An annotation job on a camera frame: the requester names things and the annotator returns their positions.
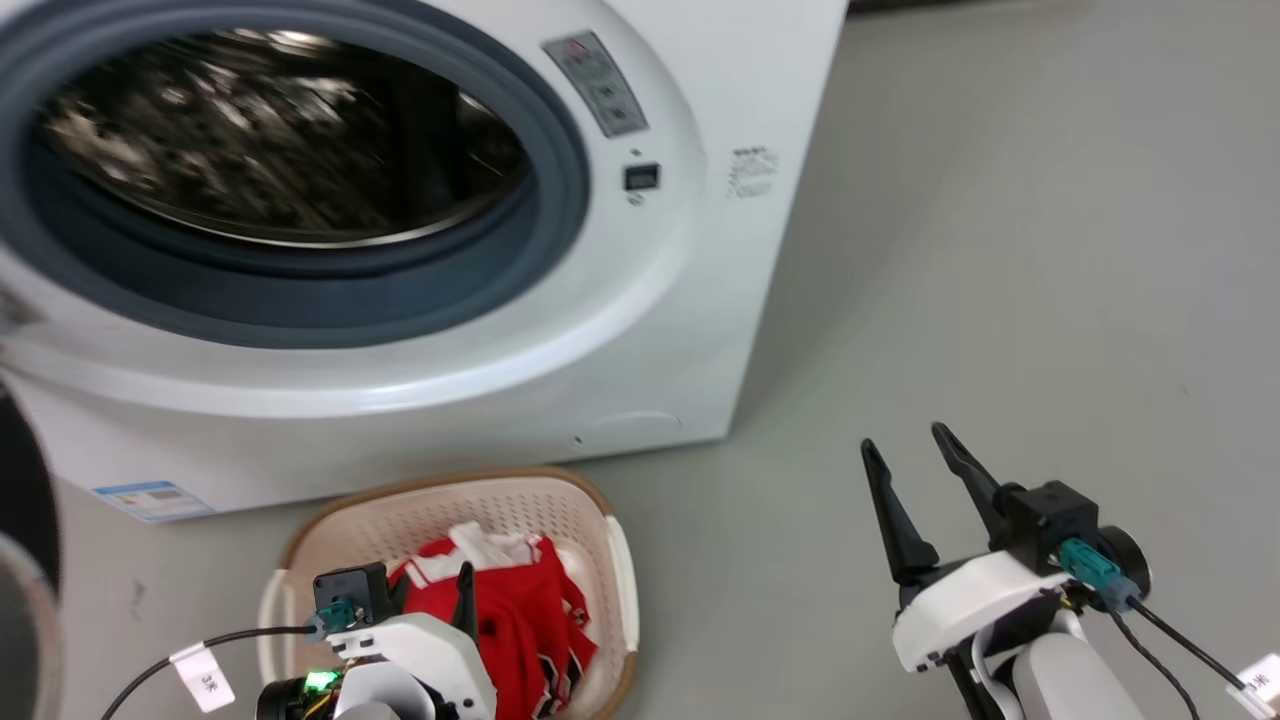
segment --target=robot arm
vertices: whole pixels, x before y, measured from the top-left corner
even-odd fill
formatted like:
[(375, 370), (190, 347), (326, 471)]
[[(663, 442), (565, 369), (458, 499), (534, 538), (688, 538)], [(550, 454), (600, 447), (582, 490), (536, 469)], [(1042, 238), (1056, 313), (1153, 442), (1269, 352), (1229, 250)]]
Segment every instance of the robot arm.
[(480, 659), (471, 564), (458, 574), (449, 623), (402, 614), (404, 582), (388, 587), (380, 562), (317, 577), (315, 639), (347, 665), (271, 683), (256, 720), (493, 720), (498, 696)]
[[(1142, 607), (1151, 574), (1137, 543), (1119, 528), (1098, 528), (1098, 506), (1066, 484), (1000, 486), (946, 425), (936, 423), (933, 438), (987, 528), (989, 552), (940, 565), (893, 492), (888, 465), (863, 442), (899, 585), (899, 661), (911, 673), (946, 667), (974, 720), (1142, 720), (1076, 618), (1091, 606), (1128, 610), (1130, 598)], [(988, 666), (1009, 651), (1011, 659)], [(1265, 706), (1238, 691), (1251, 712)], [(1254, 716), (1275, 717), (1266, 712)]]

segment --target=sticker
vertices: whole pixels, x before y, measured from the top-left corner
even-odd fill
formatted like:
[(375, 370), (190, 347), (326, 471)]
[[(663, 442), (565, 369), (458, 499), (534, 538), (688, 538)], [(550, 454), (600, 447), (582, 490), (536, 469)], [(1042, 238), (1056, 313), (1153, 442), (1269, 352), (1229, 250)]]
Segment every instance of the sticker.
[(591, 109), (604, 137), (649, 128), (622, 70), (594, 32), (553, 40), (543, 45), (564, 77)]
[(191, 697), (196, 698), (201, 712), (212, 712), (236, 702), (232, 684), (227, 682), (227, 675), (218, 666), (218, 659), (205, 643), (170, 655), (169, 662), (178, 670), (178, 676), (187, 685)]
[(778, 156), (764, 146), (739, 147), (728, 168), (728, 197), (746, 199), (768, 195), (773, 176), (778, 174)]
[(1235, 676), (1245, 684), (1245, 691), (1239, 692), (1228, 685), (1226, 692), (1240, 701), (1240, 705), (1254, 717), (1275, 717), (1276, 705), (1280, 705), (1277, 703), (1280, 701), (1280, 656), (1271, 653)]
[(173, 483), (138, 483), (96, 488), (99, 497), (145, 523), (165, 523), (216, 512)]

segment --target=washing machine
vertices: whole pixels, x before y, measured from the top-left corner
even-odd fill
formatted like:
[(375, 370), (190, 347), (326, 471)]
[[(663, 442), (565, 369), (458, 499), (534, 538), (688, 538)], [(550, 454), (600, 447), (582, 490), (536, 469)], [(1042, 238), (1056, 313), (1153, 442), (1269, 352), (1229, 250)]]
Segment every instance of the washing machine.
[(722, 438), (844, 13), (5, 0), (3, 380), (147, 521)]

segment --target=cable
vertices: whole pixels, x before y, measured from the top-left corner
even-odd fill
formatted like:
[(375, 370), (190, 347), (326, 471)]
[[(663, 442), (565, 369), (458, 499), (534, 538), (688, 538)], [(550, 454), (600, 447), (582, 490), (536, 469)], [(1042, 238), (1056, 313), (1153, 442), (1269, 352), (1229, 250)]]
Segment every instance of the cable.
[(1192, 641), (1187, 639), (1181, 633), (1179, 633), (1178, 630), (1175, 630), (1172, 628), (1172, 625), (1170, 625), (1169, 623), (1165, 623), (1160, 618), (1160, 615), (1156, 615), (1155, 612), (1152, 612), (1151, 609), (1148, 609), (1146, 605), (1143, 605), (1140, 600), (1138, 600), (1137, 597), (1130, 597), (1128, 600), (1128, 603), (1129, 603), (1129, 607), (1133, 607), (1134, 610), (1138, 611), (1138, 615), (1142, 615), (1152, 625), (1155, 625), (1155, 626), (1160, 628), (1161, 630), (1164, 630), (1164, 633), (1166, 635), (1174, 638), (1174, 641), (1176, 641), (1178, 644), (1180, 644), (1184, 648), (1187, 648), (1187, 651), (1190, 652), (1192, 655), (1194, 655), (1201, 662), (1203, 662), (1204, 665), (1208, 665), (1210, 667), (1212, 667), (1213, 671), (1217, 673), (1219, 675), (1221, 675), (1224, 679), (1226, 679), (1226, 682), (1230, 683), (1233, 688), (1235, 688), (1238, 691), (1243, 691), (1244, 688), (1248, 687), (1248, 685), (1244, 684), (1243, 680), (1240, 680), (1239, 678), (1235, 676), (1235, 673), (1231, 673), (1230, 670), (1228, 670), (1226, 667), (1224, 667), (1222, 664), (1219, 662), (1217, 660), (1213, 660), (1213, 657), (1210, 653), (1204, 652), (1203, 650), (1199, 648), (1199, 646), (1197, 646)]
[(1149, 650), (1147, 650), (1146, 647), (1143, 647), (1140, 642), (1138, 642), (1138, 635), (1133, 634), (1133, 630), (1129, 628), (1129, 625), (1125, 624), (1124, 618), (1121, 618), (1119, 612), (1108, 609), (1107, 615), (1111, 615), (1111, 619), (1115, 620), (1116, 626), (1120, 628), (1121, 633), (1124, 633), (1124, 637), (1126, 641), (1129, 641), (1129, 644), (1132, 644), (1133, 648), (1138, 651), (1138, 655), (1146, 657), (1147, 662), (1151, 662), (1152, 667), (1158, 670), (1160, 674), (1164, 675), (1166, 680), (1169, 680), (1169, 684), (1174, 685), (1174, 689), (1178, 691), (1178, 694), (1183, 696), (1183, 702), (1187, 703), (1187, 710), (1190, 711), (1192, 720), (1199, 720), (1199, 712), (1196, 710), (1196, 701), (1192, 700), (1192, 694), (1187, 692), (1187, 688), (1184, 688), (1181, 683), (1178, 682), (1178, 678), (1174, 676), (1174, 674), (1169, 670), (1169, 667), (1165, 667), (1165, 665), (1160, 662), (1160, 660), (1157, 660), (1156, 656), (1152, 655)]
[[(227, 633), (225, 635), (218, 635), (216, 638), (205, 641), (205, 647), (216, 647), (234, 641), (242, 641), (247, 638), (260, 638), (265, 635), (306, 635), (311, 634), (312, 630), (314, 629), (310, 625), (301, 628), (256, 628), (253, 630), (241, 630), (238, 633)], [(148, 679), (151, 679), (152, 675), (164, 670), (169, 665), (170, 662), (169, 659), (166, 657), (160, 662), (156, 662), (151, 667), (143, 670), (141, 675), (134, 678), (132, 683), (129, 683), (128, 685), (124, 687), (123, 691), (120, 691), (120, 694), (115, 696), (115, 700), (111, 702), (110, 706), (108, 706), (106, 712), (102, 714), (102, 720), (111, 720), (111, 717), (115, 715), (115, 711), (119, 710), (122, 705), (124, 705), (124, 701), (131, 694), (133, 694), (133, 691), (138, 689), (142, 685), (142, 683), (147, 682)]]
[(320, 710), (323, 710), (325, 705), (329, 705), (329, 701), (332, 700), (333, 700), (333, 693), (330, 692), (324, 697), (321, 697), (320, 700), (315, 701), (315, 703), (312, 703), (311, 707), (308, 707), (307, 711), (302, 714), (302, 720), (311, 720), (312, 717), (315, 717), (316, 712), (320, 712)]

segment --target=cable label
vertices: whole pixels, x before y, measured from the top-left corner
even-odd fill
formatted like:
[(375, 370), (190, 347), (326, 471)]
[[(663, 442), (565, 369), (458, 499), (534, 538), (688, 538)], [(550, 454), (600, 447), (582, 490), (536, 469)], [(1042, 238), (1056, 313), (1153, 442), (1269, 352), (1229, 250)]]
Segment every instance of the cable label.
[(227, 675), (205, 643), (193, 644), (169, 656), (169, 662), (178, 670), (178, 676), (187, 685), (191, 697), (196, 698), (201, 712), (212, 712), (236, 702), (236, 693), (232, 692)]
[(1247, 685), (1244, 692), (1228, 685), (1228, 694), (1238, 700), (1257, 720), (1275, 717), (1275, 706), (1280, 705), (1280, 656), (1271, 653), (1245, 667), (1236, 678)]

